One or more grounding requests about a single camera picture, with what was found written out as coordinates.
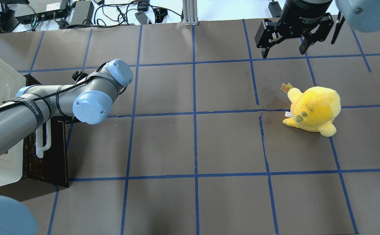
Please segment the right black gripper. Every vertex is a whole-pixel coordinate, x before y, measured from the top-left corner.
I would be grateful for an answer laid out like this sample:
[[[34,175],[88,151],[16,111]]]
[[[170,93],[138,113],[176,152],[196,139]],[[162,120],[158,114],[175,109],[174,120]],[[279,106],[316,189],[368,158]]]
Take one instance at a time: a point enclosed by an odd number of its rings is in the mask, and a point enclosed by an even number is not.
[[[267,58],[271,47],[285,39],[303,37],[301,55],[314,43],[325,41],[334,25],[328,8],[328,0],[286,0],[277,22],[263,19],[259,25],[255,44],[262,58]]]

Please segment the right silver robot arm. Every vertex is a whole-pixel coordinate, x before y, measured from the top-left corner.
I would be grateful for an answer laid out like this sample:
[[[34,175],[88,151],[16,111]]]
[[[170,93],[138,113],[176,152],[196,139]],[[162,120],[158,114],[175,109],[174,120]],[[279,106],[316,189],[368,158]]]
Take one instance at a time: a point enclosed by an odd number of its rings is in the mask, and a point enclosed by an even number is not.
[[[327,39],[335,27],[334,44],[344,23],[365,33],[380,31],[380,0],[336,0],[337,18],[327,11],[331,0],[287,0],[278,21],[263,19],[255,35],[255,44],[267,58],[269,50],[287,39],[302,38],[301,55],[316,42]]]

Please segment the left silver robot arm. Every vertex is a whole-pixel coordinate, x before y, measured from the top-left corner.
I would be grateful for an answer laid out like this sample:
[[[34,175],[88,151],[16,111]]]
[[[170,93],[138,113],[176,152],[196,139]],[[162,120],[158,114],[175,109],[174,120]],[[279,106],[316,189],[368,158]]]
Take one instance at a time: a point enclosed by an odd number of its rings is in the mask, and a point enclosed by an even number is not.
[[[132,81],[130,67],[117,58],[93,73],[78,75],[73,85],[21,88],[0,106],[0,156],[53,117],[100,124]],[[37,220],[24,204],[0,196],[0,235],[35,235],[38,229]]]

